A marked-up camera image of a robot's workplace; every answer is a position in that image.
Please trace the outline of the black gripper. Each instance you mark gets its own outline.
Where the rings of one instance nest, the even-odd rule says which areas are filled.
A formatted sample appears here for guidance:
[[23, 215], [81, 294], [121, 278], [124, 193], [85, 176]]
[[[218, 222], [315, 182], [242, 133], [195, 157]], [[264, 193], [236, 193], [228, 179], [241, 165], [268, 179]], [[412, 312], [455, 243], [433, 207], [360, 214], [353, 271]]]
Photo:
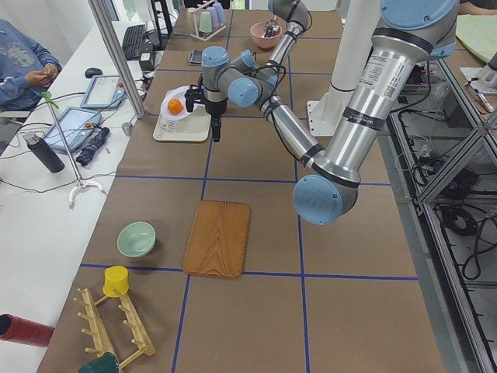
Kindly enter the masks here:
[[208, 88], [203, 82], [203, 76], [198, 78], [197, 84], [189, 85], [185, 93], [186, 110], [193, 112], [194, 105], [204, 105], [208, 114], [222, 117], [227, 111], [227, 98], [221, 91]]

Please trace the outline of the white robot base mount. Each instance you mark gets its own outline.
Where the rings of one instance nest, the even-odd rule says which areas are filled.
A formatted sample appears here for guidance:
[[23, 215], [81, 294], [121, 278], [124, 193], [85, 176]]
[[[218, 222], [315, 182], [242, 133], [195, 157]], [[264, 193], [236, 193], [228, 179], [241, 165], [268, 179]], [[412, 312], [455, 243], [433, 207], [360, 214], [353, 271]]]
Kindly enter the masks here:
[[332, 136], [338, 124], [338, 109], [326, 100], [307, 101], [308, 125], [315, 137]]

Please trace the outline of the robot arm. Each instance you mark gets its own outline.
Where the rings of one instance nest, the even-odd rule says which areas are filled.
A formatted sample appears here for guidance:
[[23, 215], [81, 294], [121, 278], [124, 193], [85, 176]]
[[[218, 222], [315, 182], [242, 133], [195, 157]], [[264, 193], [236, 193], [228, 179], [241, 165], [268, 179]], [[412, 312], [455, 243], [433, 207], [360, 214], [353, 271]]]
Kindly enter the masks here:
[[301, 0], [269, 0], [268, 10], [286, 23], [286, 31], [266, 62], [266, 66], [276, 68], [284, 63], [298, 39], [310, 28], [312, 17]]
[[223, 47], [205, 48], [186, 108], [204, 105], [218, 141], [228, 103], [258, 107], [287, 151], [310, 170], [294, 188], [297, 213], [326, 225], [356, 203], [360, 167], [413, 68], [453, 52], [458, 7], [456, 1], [351, 2], [329, 91], [308, 111], [318, 124], [312, 129], [277, 92], [283, 60], [312, 17], [301, 1], [271, 1], [269, 10], [287, 29], [266, 64], [258, 65], [248, 51], [230, 59]]

